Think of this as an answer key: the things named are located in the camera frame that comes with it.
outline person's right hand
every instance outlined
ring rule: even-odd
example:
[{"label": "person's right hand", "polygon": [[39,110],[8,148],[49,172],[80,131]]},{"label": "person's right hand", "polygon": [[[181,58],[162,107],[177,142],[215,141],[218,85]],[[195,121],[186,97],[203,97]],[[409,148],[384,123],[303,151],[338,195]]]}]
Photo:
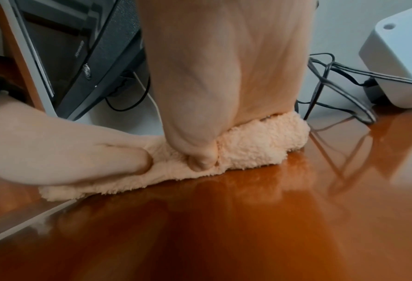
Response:
[{"label": "person's right hand", "polygon": [[65,185],[142,174],[152,158],[146,137],[53,118],[0,94],[0,177],[30,185]]}]

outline wooden table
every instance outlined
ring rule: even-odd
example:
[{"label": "wooden table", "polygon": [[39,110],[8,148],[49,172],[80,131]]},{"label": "wooden table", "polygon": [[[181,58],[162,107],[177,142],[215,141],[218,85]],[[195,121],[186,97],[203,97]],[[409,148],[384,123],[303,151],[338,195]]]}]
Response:
[{"label": "wooden table", "polygon": [[0,280],[412,281],[412,110],[376,110],[280,166],[89,197],[0,241]]}]

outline brown desk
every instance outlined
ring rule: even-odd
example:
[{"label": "brown desk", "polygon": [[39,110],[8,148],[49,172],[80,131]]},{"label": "brown desk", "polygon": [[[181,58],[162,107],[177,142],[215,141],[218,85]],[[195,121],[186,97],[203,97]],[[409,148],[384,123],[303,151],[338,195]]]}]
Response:
[{"label": "brown desk", "polygon": [[0,241],[0,280],[412,281],[412,110],[377,111],[280,166],[89,197]]}]

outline white plastic device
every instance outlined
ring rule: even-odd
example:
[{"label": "white plastic device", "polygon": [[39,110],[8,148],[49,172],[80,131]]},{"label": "white plastic device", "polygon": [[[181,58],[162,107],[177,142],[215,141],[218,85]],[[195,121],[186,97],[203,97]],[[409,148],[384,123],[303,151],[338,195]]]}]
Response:
[{"label": "white plastic device", "polygon": [[[380,21],[359,53],[370,71],[412,79],[412,9]],[[395,106],[412,108],[412,85],[377,79]]]}]

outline folded towel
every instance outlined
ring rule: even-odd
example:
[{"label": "folded towel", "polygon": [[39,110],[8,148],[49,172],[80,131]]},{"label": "folded towel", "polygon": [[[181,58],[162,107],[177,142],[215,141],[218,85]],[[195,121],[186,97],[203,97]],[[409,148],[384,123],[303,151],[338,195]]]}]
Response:
[{"label": "folded towel", "polygon": [[68,186],[40,187],[49,201],[70,200],[91,194],[116,194],[147,187],[167,180],[193,179],[220,175],[229,169],[251,169],[280,164],[287,152],[302,148],[309,135],[309,126],[295,112],[253,120],[234,127],[217,138],[217,164],[206,171],[194,172],[187,166],[187,157],[170,147],[164,136],[144,136],[144,147],[154,159],[152,168],[143,175],[122,175]]}]

